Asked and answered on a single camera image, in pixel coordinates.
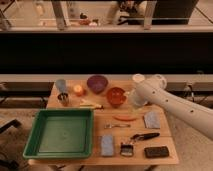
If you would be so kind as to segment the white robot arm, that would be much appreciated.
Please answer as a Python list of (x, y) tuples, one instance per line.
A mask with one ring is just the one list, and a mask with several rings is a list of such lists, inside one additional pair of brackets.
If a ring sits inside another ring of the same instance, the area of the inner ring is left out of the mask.
[(140, 108), (147, 102), (156, 104), (213, 140), (213, 109), (168, 93), (167, 80), (160, 74), (149, 78), (134, 74), (132, 81), (128, 100), (133, 107)]

